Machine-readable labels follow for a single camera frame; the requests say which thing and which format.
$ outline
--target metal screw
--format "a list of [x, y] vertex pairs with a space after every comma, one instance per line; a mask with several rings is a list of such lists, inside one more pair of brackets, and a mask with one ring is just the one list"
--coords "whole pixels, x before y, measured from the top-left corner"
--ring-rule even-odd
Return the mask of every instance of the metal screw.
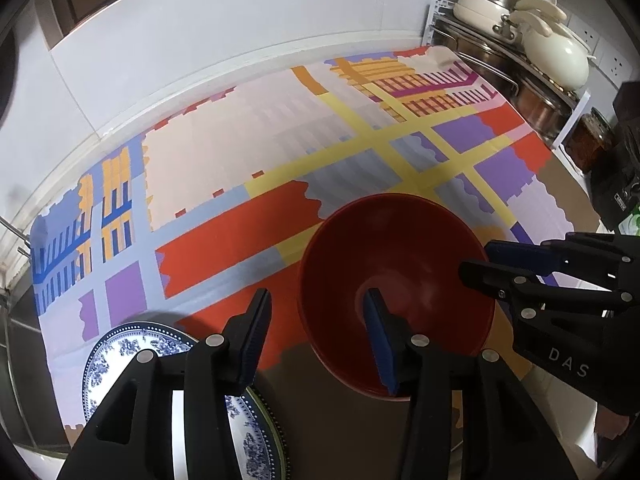
[[532, 308], [523, 308], [522, 312], [520, 313], [520, 315], [524, 319], [533, 319], [533, 318], [536, 317], [536, 311], [533, 310]]
[[142, 352], [138, 352], [136, 359], [139, 363], [148, 363], [151, 359], [154, 358], [154, 353], [151, 350], [143, 350]]
[[491, 350], [490, 348], [485, 348], [482, 350], [482, 359], [485, 361], [489, 361], [490, 363], [495, 363], [498, 359], [500, 359], [500, 354], [495, 350]]
[[225, 342], [225, 337], [222, 334], [212, 334], [205, 339], [207, 346], [220, 346]]
[[411, 343], [415, 346], [427, 346], [431, 341], [429, 338], [422, 334], [416, 334], [411, 336]]

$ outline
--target colorful tablecloth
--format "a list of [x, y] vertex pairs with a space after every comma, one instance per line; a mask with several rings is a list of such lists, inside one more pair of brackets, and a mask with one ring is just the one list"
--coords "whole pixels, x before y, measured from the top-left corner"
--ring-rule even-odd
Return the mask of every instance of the colorful tablecloth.
[[[142, 319], [209, 335], [264, 286], [273, 321], [258, 387], [289, 437], [295, 477], [391, 478], [406, 406], [334, 380], [306, 342], [295, 295], [319, 224], [388, 191], [445, 205], [483, 243], [598, 225], [525, 121], [444, 47], [297, 66], [209, 96], [120, 146], [33, 225], [36, 306], [70, 439], [101, 335]], [[509, 334], [497, 309], [494, 343], [524, 369]]]

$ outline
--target blue pattern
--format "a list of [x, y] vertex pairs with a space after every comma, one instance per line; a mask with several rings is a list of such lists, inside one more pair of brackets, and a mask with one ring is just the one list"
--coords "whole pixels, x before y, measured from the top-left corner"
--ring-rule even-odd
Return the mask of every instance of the blue pattern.
[[[113, 359], [114, 352], [120, 357], [133, 356], [142, 348], [151, 347], [159, 356], [165, 356], [187, 352], [193, 344], [194, 342], [188, 336], [155, 323], [128, 323], [105, 334], [89, 355], [84, 370], [82, 404], [86, 420], [94, 414], [100, 402], [99, 398], [97, 401], [90, 398], [91, 391], [102, 383], [104, 376], [110, 371], [109, 360]], [[244, 434], [242, 451], [238, 450], [244, 453], [244, 458], [240, 462], [246, 464], [245, 470], [241, 471], [242, 478], [243, 480], [279, 480], [276, 464], [279, 466], [277, 468], [279, 471], [282, 471], [284, 464], [280, 464], [277, 455], [273, 455], [274, 450], [270, 442], [273, 442], [274, 436], [268, 433], [265, 414], [255, 402], [249, 394], [241, 397], [225, 397], [229, 422], [235, 428], [244, 428], [244, 431], [239, 432], [240, 435]]]
[[109, 364], [104, 356], [98, 357], [91, 365], [88, 371], [89, 377], [91, 377], [91, 386], [95, 388], [102, 382], [102, 375], [109, 371]]
[[230, 418], [236, 418], [236, 416], [240, 415], [240, 410], [236, 408], [231, 397], [225, 396], [225, 404], [226, 412], [229, 414]]
[[176, 341], [175, 339], [163, 335], [154, 334], [154, 337], [157, 337], [158, 339], [151, 340], [150, 344], [160, 357], [162, 357], [163, 355], [173, 355], [179, 354], [180, 352], [187, 352], [191, 348], [191, 345], [181, 343], [179, 341]]
[[120, 346], [120, 355], [133, 355], [140, 352], [140, 345], [138, 342], [133, 339], [121, 339], [118, 341], [118, 345]]
[[256, 441], [251, 433], [247, 433], [242, 443], [246, 455], [246, 471], [256, 480], [270, 480], [269, 457], [267, 448]]

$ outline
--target purple patch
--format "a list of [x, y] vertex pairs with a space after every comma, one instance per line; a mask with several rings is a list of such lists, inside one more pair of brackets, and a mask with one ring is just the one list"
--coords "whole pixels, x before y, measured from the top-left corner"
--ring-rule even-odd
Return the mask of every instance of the purple patch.
[[529, 235], [524, 231], [524, 228], [520, 225], [520, 222], [516, 222], [513, 225], [513, 227], [511, 228], [511, 233], [521, 244], [533, 245], [533, 240], [529, 238]]
[[[356, 54], [355, 56], [344, 56], [344, 59], [353, 63], [358, 63], [363, 59], [382, 59], [383, 57], [390, 57], [397, 59], [398, 56], [393, 52], [374, 52], [373, 54]], [[327, 59], [325, 62], [327, 65], [338, 66], [335, 59]]]
[[[164, 260], [164, 253], [156, 252], [156, 262], [158, 263], [158, 269], [160, 269], [160, 264], [162, 263], [162, 260]], [[162, 272], [160, 273], [160, 281], [162, 283], [162, 290], [165, 290], [166, 286], [169, 285], [169, 280], [170, 279], [171, 279], [171, 276], [167, 276], [166, 274], [163, 274]]]
[[98, 330], [98, 314], [95, 311], [94, 292], [86, 293], [78, 301], [82, 303], [79, 317], [84, 321], [84, 329], [82, 329], [82, 339], [89, 341], [96, 337], [100, 331]]
[[494, 208], [491, 207], [491, 204], [487, 202], [486, 198], [482, 196], [482, 193], [476, 189], [476, 186], [471, 183], [464, 173], [460, 173], [456, 178], [459, 178], [462, 181], [462, 184], [465, 186], [465, 193], [475, 196], [478, 199], [480, 211], [484, 211], [489, 214], [494, 212]]
[[547, 285], [550, 285], [550, 286], [559, 286], [558, 282], [556, 282], [556, 279], [552, 274], [550, 274], [548, 276], [542, 276], [542, 281], [545, 282]]
[[146, 310], [145, 289], [138, 262], [111, 276], [104, 285], [112, 328]]
[[511, 146], [479, 162], [476, 170], [504, 203], [512, 196], [518, 196], [534, 177]]
[[491, 127], [475, 115], [438, 124], [433, 129], [459, 153], [464, 153], [495, 137]]
[[447, 160], [449, 160], [447, 159], [444, 153], [442, 153], [438, 148], [436, 148], [435, 144], [433, 144], [429, 139], [427, 139], [427, 137], [424, 136], [423, 133], [414, 132], [411, 134], [411, 136], [415, 137], [416, 139], [420, 139], [420, 143], [425, 150], [431, 150], [433, 153], [435, 153], [436, 160], [438, 162], [446, 162]]

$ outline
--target pot handle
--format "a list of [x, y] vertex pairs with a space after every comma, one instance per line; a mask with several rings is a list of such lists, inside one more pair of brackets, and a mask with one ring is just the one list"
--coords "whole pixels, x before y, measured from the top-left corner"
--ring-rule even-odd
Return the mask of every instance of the pot handle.
[[453, 40], [453, 41], [456, 42], [456, 54], [458, 54], [458, 57], [460, 59], [464, 59], [465, 61], [467, 61], [469, 63], [481, 66], [485, 70], [488, 70], [489, 72], [497, 75], [499, 78], [504, 79], [507, 83], [510, 83], [515, 88], [515, 94], [513, 96], [516, 97], [516, 95], [518, 95], [518, 92], [520, 92], [520, 87], [518, 86], [518, 83], [516, 83], [508, 75], [506, 75], [501, 70], [498, 70], [497, 68], [494, 68], [493, 66], [485, 63], [484, 61], [480, 61], [479, 59], [476, 59], [475, 57], [470, 56], [469, 54], [465, 54], [464, 52], [460, 52], [458, 50], [458, 40], [457, 40], [457, 38], [454, 38], [452, 35], [447, 34], [446, 32], [444, 32], [444, 30], [440, 30], [438, 27], [435, 27], [434, 25], [432, 26], [432, 28], [433, 28], [434, 32], [437, 32], [438, 34], [441, 34], [441, 35], [445, 36], [446, 38], [449, 38], [450, 40]]
[[516, 10], [539, 10], [545, 16], [556, 22], [564, 22], [566, 13], [560, 7], [555, 6], [546, 0], [518, 0], [515, 5]]
[[509, 21], [515, 24], [528, 23], [533, 30], [545, 38], [549, 38], [554, 33], [547, 22], [526, 10], [515, 10], [509, 15]]
[[431, 28], [433, 29], [434, 32], [437, 32], [438, 34], [444, 36], [445, 38], [449, 38], [450, 40], [455, 41], [455, 43], [456, 43], [456, 52], [458, 51], [458, 38], [454, 38], [452, 35], [447, 34], [444, 30], [440, 30], [435, 25], [431, 25]]
[[515, 88], [515, 94], [513, 95], [514, 97], [516, 97], [516, 95], [518, 95], [518, 92], [520, 92], [520, 87], [518, 86], [518, 83], [516, 83], [513, 79], [511, 79], [508, 75], [506, 75], [501, 70], [498, 70], [497, 68], [494, 68], [488, 63], [485, 63], [484, 61], [480, 61], [479, 59], [476, 59], [475, 57], [470, 56], [469, 54], [465, 54], [464, 52], [456, 52], [456, 54], [458, 54], [458, 57], [460, 59], [464, 59], [466, 62], [481, 66], [485, 70], [488, 70], [489, 72], [497, 75], [499, 78], [504, 79], [507, 83], [510, 83]]

